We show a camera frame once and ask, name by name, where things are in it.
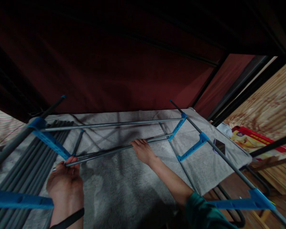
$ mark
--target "green sleeve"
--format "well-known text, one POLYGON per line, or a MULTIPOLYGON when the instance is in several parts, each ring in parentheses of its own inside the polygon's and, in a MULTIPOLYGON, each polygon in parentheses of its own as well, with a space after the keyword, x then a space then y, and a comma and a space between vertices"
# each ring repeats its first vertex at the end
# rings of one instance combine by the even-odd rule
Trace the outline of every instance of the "green sleeve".
POLYGON ((191 228, 199 229, 236 229, 212 204, 193 193, 186 205, 186 217, 191 228))

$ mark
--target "gray blanket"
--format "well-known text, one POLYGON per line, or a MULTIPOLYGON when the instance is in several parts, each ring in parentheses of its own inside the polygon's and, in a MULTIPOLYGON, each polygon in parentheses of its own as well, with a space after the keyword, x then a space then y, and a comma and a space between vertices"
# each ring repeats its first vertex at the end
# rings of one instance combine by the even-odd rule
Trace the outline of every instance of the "gray blanket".
MULTIPOLYGON (((225 143, 226 156, 238 167, 251 162, 252 158, 193 109, 183 110, 192 121, 213 141, 225 143)), ((80 124, 140 121, 179 118, 177 110, 135 111, 102 114, 51 115, 55 119, 80 124)), ((178 121, 163 123, 171 133, 178 121)), ((72 130, 64 147, 72 152, 80 130, 72 130)), ((85 129, 79 153, 96 152, 120 145, 128 145, 136 138, 163 135, 159 124, 104 127, 85 129)), ((185 153, 199 140, 199 133, 186 121, 172 140, 179 155, 185 153)), ((178 174, 187 184, 185 176, 168 142, 151 145, 155 154, 178 174)), ((183 162, 201 195, 215 187, 233 171, 206 143, 183 162)), ((176 211, 175 201, 155 173, 140 162, 133 149, 97 158, 81 165, 84 180, 85 216, 84 228, 159 228, 168 222, 176 211)), ((48 196, 45 185, 40 193, 48 196)), ((42 228, 49 210, 32 210, 24 228, 42 228)))

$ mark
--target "drying rack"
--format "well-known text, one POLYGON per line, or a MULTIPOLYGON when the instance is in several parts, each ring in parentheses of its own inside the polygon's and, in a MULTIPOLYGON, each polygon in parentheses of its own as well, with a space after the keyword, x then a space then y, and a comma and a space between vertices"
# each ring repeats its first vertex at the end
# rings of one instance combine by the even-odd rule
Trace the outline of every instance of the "drying rack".
MULTIPOLYGON (((186 169, 184 168, 182 161, 194 153, 202 145, 208 143, 213 149, 224 159, 224 161, 234 170, 234 172, 244 181, 244 183, 250 188, 250 198, 246 199, 228 199, 219 201, 209 201, 209 203, 215 205, 219 209, 227 210, 271 210, 272 213, 284 224, 286 227, 285 217, 276 209, 276 207, 234 166, 234 164, 213 144, 213 142, 206 136, 193 121, 172 101, 170 102, 180 111, 180 118, 172 119, 161 119, 161 120, 148 120, 148 121, 130 121, 130 122, 116 122, 116 123, 104 123, 104 124, 91 124, 91 125, 78 125, 78 126, 65 126, 65 127, 46 127, 45 118, 66 98, 62 96, 53 106, 51 106, 47 111, 45 111, 40 117, 36 118, 23 132, 21 132, 1 153, 0 153, 0 164, 14 151, 14 149, 30 134, 34 133, 41 141, 43 141, 47 146, 54 150, 57 154, 62 156, 67 160, 72 155, 57 141, 54 136, 50 133, 52 131, 63 131, 72 129, 84 129, 84 128, 95 128, 95 127, 108 127, 108 126, 122 126, 122 125, 135 125, 135 124, 148 124, 148 123, 159 123, 162 130, 164 131, 163 136, 154 137, 148 140, 149 144, 154 144, 158 142, 168 141, 171 145, 174 153, 176 154, 177 160, 181 164, 183 171, 185 172, 187 178, 190 181, 193 189, 198 193, 197 189, 190 176, 188 175, 186 169), (187 152, 182 156, 179 156, 176 152, 171 140, 174 138, 178 130, 181 128, 183 123, 188 120, 190 124, 199 132, 200 140, 193 145, 187 152), (167 134, 163 128, 162 123, 168 121, 179 121, 172 133, 167 134)), ((77 140, 76 147, 80 143, 83 130, 77 140)), ((80 164, 89 160, 93 160, 98 157, 102 157, 108 154, 117 153, 119 151, 130 149, 131 145, 118 147, 112 150, 100 151, 94 153, 87 153, 78 156, 76 162, 68 163, 66 166, 72 166, 75 164, 80 164)), ((53 202, 50 198, 14 193, 0 190, 0 208, 16 208, 16 209, 52 209, 53 202)))

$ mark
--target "blue plastic joint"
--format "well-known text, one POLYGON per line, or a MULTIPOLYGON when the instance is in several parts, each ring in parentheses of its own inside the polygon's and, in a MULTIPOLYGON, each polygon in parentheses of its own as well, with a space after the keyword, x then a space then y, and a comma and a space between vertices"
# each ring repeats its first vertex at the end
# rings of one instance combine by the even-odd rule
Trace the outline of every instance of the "blue plastic joint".
POLYGON ((53 207, 50 198, 0 190, 0 208, 51 209, 53 207))
POLYGON ((177 124, 177 126, 175 127, 175 129, 173 131, 173 134, 167 137, 169 142, 174 138, 175 134, 178 132, 178 130, 180 129, 182 124, 186 121, 186 119, 187 119, 186 113, 182 112, 181 117, 183 118, 183 120, 179 121, 179 123, 177 124))
POLYGON ((275 210, 276 207, 257 188, 249 190, 250 197, 246 199, 208 201, 218 209, 244 209, 244 210, 275 210))
POLYGON ((33 133, 47 144, 52 150, 58 153, 63 157, 64 160, 67 160, 71 154, 51 135, 49 132, 41 132, 41 129, 44 129, 46 121, 43 118, 36 118, 28 127, 34 128, 33 133))
POLYGON ((199 149, 202 145, 204 145, 208 140, 209 137, 202 132, 200 135, 200 140, 193 146, 191 147, 185 154, 183 154, 182 156, 177 156, 177 159, 179 162, 182 162, 183 160, 185 160, 188 156, 190 156, 193 152, 195 152, 197 149, 199 149))

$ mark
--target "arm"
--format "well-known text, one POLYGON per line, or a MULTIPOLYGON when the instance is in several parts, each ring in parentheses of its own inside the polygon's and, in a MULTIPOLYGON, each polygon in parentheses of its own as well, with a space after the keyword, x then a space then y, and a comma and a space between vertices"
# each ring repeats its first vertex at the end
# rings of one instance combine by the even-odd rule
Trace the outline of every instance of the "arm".
POLYGON ((236 229, 221 212, 194 191, 170 168, 168 168, 150 148, 145 139, 131 142, 140 161, 147 164, 166 185, 176 203, 185 209, 191 228, 236 229))
MULTIPOLYGON (((66 163, 77 161, 70 157, 66 163)), ((67 217, 84 207, 83 180, 79 176, 79 164, 71 167, 64 162, 56 166, 47 182, 47 191, 54 203, 50 227, 64 221, 67 217)), ((68 229, 83 228, 84 217, 73 223, 68 229)))
POLYGON ((176 203, 185 208, 187 200, 194 191, 155 155, 145 139, 136 139, 130 144, 139 160, 147 164, 158 175, 176 203))

